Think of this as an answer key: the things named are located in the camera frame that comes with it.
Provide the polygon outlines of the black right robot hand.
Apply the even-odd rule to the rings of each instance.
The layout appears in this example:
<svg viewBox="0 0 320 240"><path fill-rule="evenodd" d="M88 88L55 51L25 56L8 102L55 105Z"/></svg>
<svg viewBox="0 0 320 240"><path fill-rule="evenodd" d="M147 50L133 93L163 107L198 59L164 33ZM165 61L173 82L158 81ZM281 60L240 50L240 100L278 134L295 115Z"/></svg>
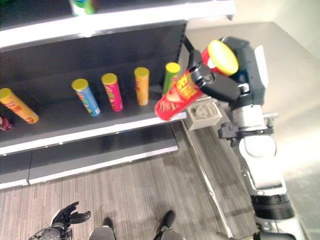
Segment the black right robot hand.
<svg viewBox="0 0 320 240"><path fill-rule="evenodd" d="M210 58L214 53L222 54L222 65L229 68L224 73L221 67L213 71L188 39L184 45L189 51L187 69L191 83L200 93L229 103L232 109L265 103L269 77L262 46L253 48L249 41L232 36L220 38L217 50L207 50Z"/></svg>

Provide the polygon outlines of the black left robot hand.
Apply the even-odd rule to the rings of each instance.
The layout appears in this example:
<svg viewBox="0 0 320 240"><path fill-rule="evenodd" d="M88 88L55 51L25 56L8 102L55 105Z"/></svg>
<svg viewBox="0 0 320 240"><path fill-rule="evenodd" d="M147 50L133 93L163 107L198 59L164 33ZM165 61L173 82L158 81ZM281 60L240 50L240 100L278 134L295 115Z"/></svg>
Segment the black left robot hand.
<svg viewBox="0 0 320 240"><path fill-rule="evenodd" d="M61 209L52 219L51 226L67 230L71 225L81 224L86 222L91 217L91 211L79 213L76 211L78 201Z"/></svg>

